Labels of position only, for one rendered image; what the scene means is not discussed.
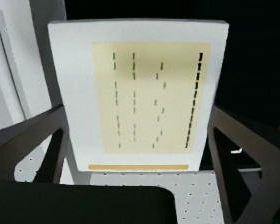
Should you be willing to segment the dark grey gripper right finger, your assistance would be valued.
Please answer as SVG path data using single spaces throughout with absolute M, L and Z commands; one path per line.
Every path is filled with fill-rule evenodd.
M 280 130 L 214 103 L 207 134 L 224 224 L 271 224 L 279 219 Z M 253 195 L 234 162 L 225 135 L 262 169 Z

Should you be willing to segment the grey perforated metal plate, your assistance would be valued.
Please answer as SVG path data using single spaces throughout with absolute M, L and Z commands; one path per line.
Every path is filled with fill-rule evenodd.
M 3 10 L 0 10 L 0 32 L 17 92 L 26 114 L 31 112 L 17 70 Z M 0 88 L 0 129 L 13 125 Z M 15 169 L 15 180 L 32 182 L 44 159 L 39 145 Z M 199 174 L 92 174 L 90 185 L 160 186 L 175 196 L 178 224 L 224 224 L 215 173 Z

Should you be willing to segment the grey boxy benchtop instrument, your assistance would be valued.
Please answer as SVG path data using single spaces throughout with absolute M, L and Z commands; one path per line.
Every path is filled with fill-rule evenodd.
M 280 130 L 280 0 L 1 0 L 0 10 L 31 112 L 62 102 L 51 21 L 105 18 L 224 20 L 229 24 L 214 103 Z M 0 32 L 0 88 L 13 123 L 26 120 Z M 90 185 L 92 174 L 215 173 L 208 134 L 198 171 L 79 171 L 69 134 L 60 184 Z

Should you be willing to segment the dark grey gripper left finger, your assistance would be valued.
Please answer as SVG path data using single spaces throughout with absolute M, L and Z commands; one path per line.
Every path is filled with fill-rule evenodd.
M 52 135 L 32 182 L 60 184 L 69 133 L 63 103 L 0 129 L 0 180 L 16 181 L 14 173 L 17 164 Z

